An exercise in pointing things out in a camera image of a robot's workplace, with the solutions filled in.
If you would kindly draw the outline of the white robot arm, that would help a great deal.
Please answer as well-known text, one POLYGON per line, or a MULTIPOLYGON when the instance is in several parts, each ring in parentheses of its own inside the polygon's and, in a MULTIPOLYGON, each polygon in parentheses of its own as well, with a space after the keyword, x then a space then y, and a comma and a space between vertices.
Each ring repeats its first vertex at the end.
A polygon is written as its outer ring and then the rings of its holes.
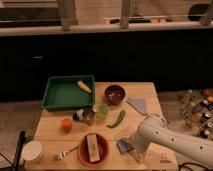
POLYGON ((165 118, 158 114, 147 115, 130 135, 130 142, 141 153, 155 143, 213 169, 213 141, 171 131, 165 118))

